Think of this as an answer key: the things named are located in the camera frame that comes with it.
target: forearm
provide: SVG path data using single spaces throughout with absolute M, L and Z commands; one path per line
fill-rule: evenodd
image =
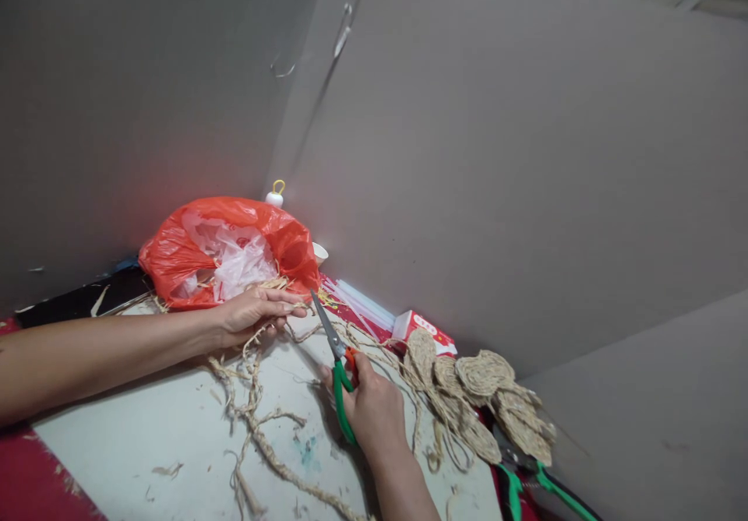
M 405 446 L 371 461 L 383 521 L 439 521 L 418 461 Z
M 210 311 L 59 322 L 0 338 L 0 425 L 217 347 Z

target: scissors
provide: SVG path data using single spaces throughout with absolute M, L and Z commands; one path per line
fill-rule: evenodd
M 330 324 L 330 319 L 327 318 L 325 308 L 322 306 L 322 303 L 319 302 L 319 298 L 314 290 L 312 290 L 312 299 L 314 300 L 314 306 L 317 308 L 319 320 L 322 322 L 322 326 L 325 329 L 327 342 L 330 344 L 330 349 L 335 357 L 335 365 L 333 367 L 333 390 L 335 392 L 335 407 L 337 408 L 337 419 L 340 422 L 340 429 L 348 443 L 357 445 L 356 437 L 353 435 L 351 425 L 345 417 L 345 409 L 343 408 L 343 388 L 345 388 L 349 393 L 352 393 L 354 387 L 358 385 L 358 370 L 356 369 L 356 362 L 353 358 L 358 353 L 358 350 L 347 346 L 337 335 L 333 325 Z M 343 359 L 345 359 L 348 368 L 351 369 L 351 373 L 353 374 L 352 383 L 345 373 Z
M 522 504 L 520 494 L 525 490 L 545 490 L 561 498 L 569 509 L 583 521 L 602 521 L 601 517 L 569 488 L 561 484 L 536 458 L 525 455 L 512 446 L 499 447 L 502 464 L 496 472 L 499 475 L 499 493 L 501 494 L 501 513 L 504 519 L 522 521 Z

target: red and white box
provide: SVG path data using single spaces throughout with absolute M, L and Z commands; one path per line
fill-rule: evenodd
M 392 328 L 392 339 L 408 341 L 408 337 L 411 333 L 419 328 L 428 330 L 431 333 L 431 336 L 436 343 L 436 355 L 457 356 L 457 348 L 454 346 L 454 340 L 449 338 L 448 335 L 436 328 L 431 322 L 424 319 L 415 311 L 405 312 L 395 319 L 395 326 Z M 399 344 L 397 342 L 393 343 L 393 346 L 402 354 L 404 354 L 407 349 L 404 344 Z

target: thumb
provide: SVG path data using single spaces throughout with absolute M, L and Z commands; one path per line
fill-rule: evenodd
M 291 303 L 285 303 L 283 301 L 265 301 L 263 299 L 258 299 L 257 310 L 262 316 L 286 316 L 294 311 L 294 306 Z

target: hand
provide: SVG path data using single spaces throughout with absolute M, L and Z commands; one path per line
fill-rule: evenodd
M 393 383 L 376 373 L 363 353 L 355 355 L 358 388 L 343 391 L 343 405 L 348 423 L 372 468 L 393 462 L 403 453 L 411 454 L 405 439 L 403 393 Z M 323 382 L 333 389 L 333 372 L 322 368 Z
M 221 346 L 231 347 L 246 342 L 268 321 L 266 332 L 271 336 L 276 334 L 285 326 L 285 317 L 306 317 L 306 309 L 294 306 L 303 301 L 300 295 L 286 291 L 253 287 L 211 309 L 224 331 Z

